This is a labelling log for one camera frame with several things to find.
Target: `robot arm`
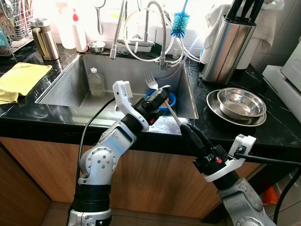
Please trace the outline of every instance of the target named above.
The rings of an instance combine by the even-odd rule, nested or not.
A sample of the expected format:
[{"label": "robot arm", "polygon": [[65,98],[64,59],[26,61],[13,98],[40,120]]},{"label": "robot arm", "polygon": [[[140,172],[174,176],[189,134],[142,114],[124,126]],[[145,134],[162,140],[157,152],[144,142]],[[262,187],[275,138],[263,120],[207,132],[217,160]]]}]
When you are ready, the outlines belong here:
[{"label": "robot arm", "polygon": [[100,137],[97,144],[85,152],[79,162],[82,177],[74,195],[67,226],[108,226],[111,222],[109,195],[112,174],[119,158],[137,140],[136,134],[147,131],[162,115],[158,107],[167,99],[170,87],[155,91],[147,100],[139,99],[133,106],[129,82],[113,85],[117,107],[125,114]]},{"label": "robot arm", "polygon": [[227,154],[220,145],[213,146],[195,126],[182,124],[181,133],[191,154],[197,157],[193,162],[196,168],[205,174],[207,182],[213,182],[218,188],[217,194],[234,226],[276,226],[265,213],[258,194],[235,172],[245,160],[234,158],[234,153],[249,154],[254,137],[238,135]]}]

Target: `sink basin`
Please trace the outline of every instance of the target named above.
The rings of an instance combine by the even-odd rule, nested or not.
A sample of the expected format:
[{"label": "sink basin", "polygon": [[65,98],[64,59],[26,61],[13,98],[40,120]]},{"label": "sink basin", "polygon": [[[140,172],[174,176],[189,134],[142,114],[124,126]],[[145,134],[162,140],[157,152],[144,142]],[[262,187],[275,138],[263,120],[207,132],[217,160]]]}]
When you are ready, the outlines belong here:
[{"label": "sink basin", "polygon": [[[106,89],[104,97],[91,95],[87,75],[92,67],[104,75]],[[121,57],[112,60],[108,56],[93,54],[78,55],[77,59],[37,99],[36,103],[80,107],[81,109],[100,109],[114,97],[112,85],[119,80],[130,82],[134,96],[133,101],[135,101],[145,97],[145,94],[150,90],[143,77],[145,68],[149,68],[153,73],[159,87],[164,85],[172,86],[172,92],[177,98],[173,109],[178,117],[198,118],[186,67],[183,67],[171,78],[165,78],[176,71],[176,68],[162,71],[153,62],[149,63]],[[116,103],[112,102],[106,110],[116,111],[115,105]]]}]

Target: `black countertop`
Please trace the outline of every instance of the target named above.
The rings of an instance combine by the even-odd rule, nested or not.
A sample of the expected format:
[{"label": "black countertop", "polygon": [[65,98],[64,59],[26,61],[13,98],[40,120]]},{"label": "black countertop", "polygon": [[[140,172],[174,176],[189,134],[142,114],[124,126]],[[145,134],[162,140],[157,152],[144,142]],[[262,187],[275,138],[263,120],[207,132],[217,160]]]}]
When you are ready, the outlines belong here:
[{"label": "black countertop", "polygon": [[[75,107],[37,104],[37,98],[52,84],[70,63],[78,57],[75,50],[58,46],[61,57],[56,61],[43,61],[33,43],[17,52],[18,62],[38,65],[52,65],[51,70],[32,89],[26,97],[19,97],[17,104],[0,105],[0,136],[23,139],[43,140],[51,142],[78,144],[85,123],[97,109],[80,109]],[[8,71],[16,61],[0,58],[0,76]],[[235,72],[232,82],[227,87],[237,87],[249,90],[258,95],[267,106],[267,120],[258,127],[241,127],[226,122],[214,115],[207,106],[206,96],[209,92],[220,89],[216,85],[205,84],[199,78],[198,63],[187,60],[187,72],[193,90],[193,95],[199,119],[190,120],[215,144],[229,148],[238,134],[251,135],[256,138],[253,151],[257,155],[270,156],[263,150],[300,152],[301,125],[278,98],[274,91],[250,65],[245,71]],[[93,145],[99,139],[107,126],[93,125],[88,129],[85,144]],[[158,142],[161,138],[165,144]],[[141,133],[133,149],[187,154],[180,137],[180,130],[172,117],[161,117],[147,133]]]}]

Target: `kitchen knife handle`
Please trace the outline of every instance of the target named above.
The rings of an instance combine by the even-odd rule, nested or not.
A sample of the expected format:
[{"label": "kitchen knife handle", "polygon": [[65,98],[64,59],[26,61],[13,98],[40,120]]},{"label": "kitchen knife handle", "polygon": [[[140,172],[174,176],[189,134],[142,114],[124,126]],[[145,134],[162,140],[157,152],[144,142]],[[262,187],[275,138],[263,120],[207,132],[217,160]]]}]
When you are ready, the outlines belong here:
[{"label": "kitchen knife handle", "polygon": [[239,10],[239,7],[243,0],[234,0],[230,6],[229,11],[227,12],[226,15],[226,20],[231,21],[233,19],[233,16],[236,16],[237,11]]},{"label": "kitchen knife handle", "polygon": [[245,1],[245,5],[243,7],[243,11],[241,12],[241,20],[243,21],[244,18],[246,17],[247,13],[249,12],[253,2],[255,2],[255,0],[246,0]]},{"label": "kitchen knife handle", "polygon": [[264,0],[255,0],[253,9],[250,14],[249,24],[253,24],[255,22],[263,3],[264,3]]}]

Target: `small metal bowl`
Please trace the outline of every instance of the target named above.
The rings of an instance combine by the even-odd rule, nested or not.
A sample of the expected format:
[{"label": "small metal bowl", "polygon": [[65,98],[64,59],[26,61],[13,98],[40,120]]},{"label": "small metal bowl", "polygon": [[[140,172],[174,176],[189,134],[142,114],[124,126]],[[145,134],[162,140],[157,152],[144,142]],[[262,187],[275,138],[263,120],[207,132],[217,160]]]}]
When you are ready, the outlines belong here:
[{"label": "small metal bowl", "polygon": [[104,51],[105,42],[103,41],[91,41],[88,43],[90,50],[94,53],[101,53]]},{"label": "small metal bowl", "polygon": [[221,89],[217,93],[221,111],[235,120],[248,120],[265,114],[265,103],[255,94],[238,88]]}]

